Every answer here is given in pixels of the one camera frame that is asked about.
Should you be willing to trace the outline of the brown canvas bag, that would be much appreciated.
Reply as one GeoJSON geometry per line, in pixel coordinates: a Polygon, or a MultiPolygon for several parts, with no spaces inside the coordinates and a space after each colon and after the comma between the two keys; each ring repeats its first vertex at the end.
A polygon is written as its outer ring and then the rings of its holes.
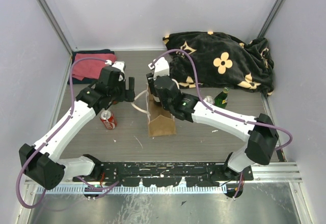
{"type": "Polygon", "coordinates": [[[146,85],[145,90],[135,96],[134,102],[131,103],[131,106],[146,115],[148,135],[150,137],[177,134],[175,117],[171,115],[167,110],[164,110],[162,105],[155,101],[148,85],[146,85]],[[143,95],[146,96],[146,109],[142,109],[135,104],[135,102],[143,95]]]}

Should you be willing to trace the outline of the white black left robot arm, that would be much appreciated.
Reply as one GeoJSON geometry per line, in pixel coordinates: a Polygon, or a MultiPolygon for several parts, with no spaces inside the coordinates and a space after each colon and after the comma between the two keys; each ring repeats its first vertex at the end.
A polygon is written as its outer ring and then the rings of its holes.
{"type": "Polygon", "coordinates": [[[124,70],[125,63],[121,61],[102,68],[99,78],[80,91],[71,108],[45,136],[19,149],[21,164],[28,164],[24,170],[26,176],[46,190],[77,176],[85,176],[90,181],[101,178],[103,166],[97,158],[85,154],[61,159],[61,155],[77,133],[100,112],[114,102],[132,101],[134,77],[126,85],[124,70]]]}

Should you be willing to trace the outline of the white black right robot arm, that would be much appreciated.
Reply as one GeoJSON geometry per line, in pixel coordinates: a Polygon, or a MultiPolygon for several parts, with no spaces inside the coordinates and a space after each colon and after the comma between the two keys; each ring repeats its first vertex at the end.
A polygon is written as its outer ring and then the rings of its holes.
{"type": "Polygon", "coordinates": [[[148,73],[146,78],[155,101],[175,118],[215,127],[245,143],[228,155],[223,165],[227,179],[237,179],[245,168],[255,163],[270,163],[279,135],[268,115],[245,116],[202,102],[197,96],[181,92],[169,76],[155,78],[148,73]]]}

